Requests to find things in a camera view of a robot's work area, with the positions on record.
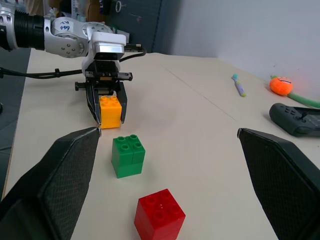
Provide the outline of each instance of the game controller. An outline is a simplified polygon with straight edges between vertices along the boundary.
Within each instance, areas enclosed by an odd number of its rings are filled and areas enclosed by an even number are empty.
[[[320,109],[272,105],[270,118],[287,133],[295,136],[320,137]]]

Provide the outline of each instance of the cable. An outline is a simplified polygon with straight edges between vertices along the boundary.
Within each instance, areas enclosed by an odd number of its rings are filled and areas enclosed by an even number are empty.
[[[146,55],[147,51],[145,48],[141,48],[142,52],[133,54],[130,56],[126,56],[124,58],[121,58],[119,62],[126,61],[128,59],[133,59],[137,57],[142,57]],[[18,71],[12,71],[9,69],[5,69],[3,67],[0,67],[0,78],[3,78],[4,75],[9,75],[9,76],[17,76],[17,77],[27,77],[31,79],[54,79],[54,78],[60,78],[60,77],[65,77],[65,76],[71,76],[71,75],[76,75],[76,74],[82,74],[82,70],[71,70],[71,71],[59,71],[59,68],[55,69],[55,72],[43,72],[43,73],[22,73]]]
[[[125,60],[128,60],[128,59],[133,59],[133,58],[136,58],[136,57],[142,57],[142,56],[146,55],[146,53],[147,53],[147,51],[146,51],[146,49],[143,47],[141,53],[137,53],[137,54],[133,54],[133,55],[130,55],[130,56],[126,56],[126,57],[124,57],[124,58],[121,58],[121,59],[119,60],[119,62],[121,63],[121,62],[123,62],[123,61],[125,61]]]

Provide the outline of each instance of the table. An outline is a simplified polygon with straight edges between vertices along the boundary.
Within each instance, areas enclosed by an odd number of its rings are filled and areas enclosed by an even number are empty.
[[[28,72],[79,69],[82,59],[32,50]],[[126,82],[125,123],[102,131],[89,191],[73,240],[139,240],[138,198],[168,188],[186,214],[180,240],[276,240],[254,193],[238,128],[294,142],[319,168],[319,140],[296,138],[269,118],[274,103],[301,106],[268,90],[259,78],[215,58],[147,54],[121,63]],[[237,73],[247,97],[231,76]],[[53,142],[95,125],[82,75],[26,79],[6,193]],[[137,134],[146,149],[142,174],[117,179],[112,139]]]

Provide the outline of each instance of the lego brick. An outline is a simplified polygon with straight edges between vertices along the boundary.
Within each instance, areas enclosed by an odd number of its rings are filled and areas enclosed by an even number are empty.
[[[113,168],[115,170],[116,177],[118,179],[132,176],[132,175],[141,174],[142,167],[143,167],[143,163],[120,166],[117,168],[117,170],[116,170],[115,166],[113,166]]]
[[[146,150],[141,144],[137,135],[126,136],[125,139],[129,143],[131,150],[133,152],[132,164],[140,164],[144,162]]]
[[[101,128],[119,128],[121,124],[122,106],[116,96],[102,96],[100,101]]]
[[[140,198],[136,217],[140,237],[146,240],[169,240],[178,236],[186,215],[169,190],[165,189]]]
[[[134,218],[134,225],[139,233],[141,240],[176,240],[180,232],[180,230],[176,230],[176,231],[169,232],[167,235],[163,237],[153,238],[146,232],[146,229],[143,226],[138,215],[136,215]]]
[[[112,165],[115,172],[119,167],[132,164],[133,152],[125,137],[119,136],[112,142]]]
[[[152,236],[150,236],[146,232],[146,229],[143,226],[143,224],[142,224],[140,218],[138,217],[138,215],[135,215],[135,217],[134,217],[134,225],[135,225],[136,230],[139,233],[139,236],[140,236],[141,240],[151,240],[152,239]]]

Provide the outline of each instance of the orange plush toy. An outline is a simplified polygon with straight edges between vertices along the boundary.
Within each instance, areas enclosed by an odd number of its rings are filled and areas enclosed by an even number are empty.
[[[292,81],[284,76],[274,76],[270,81],[270,89],[281,96],[287,96],[293,88]]]

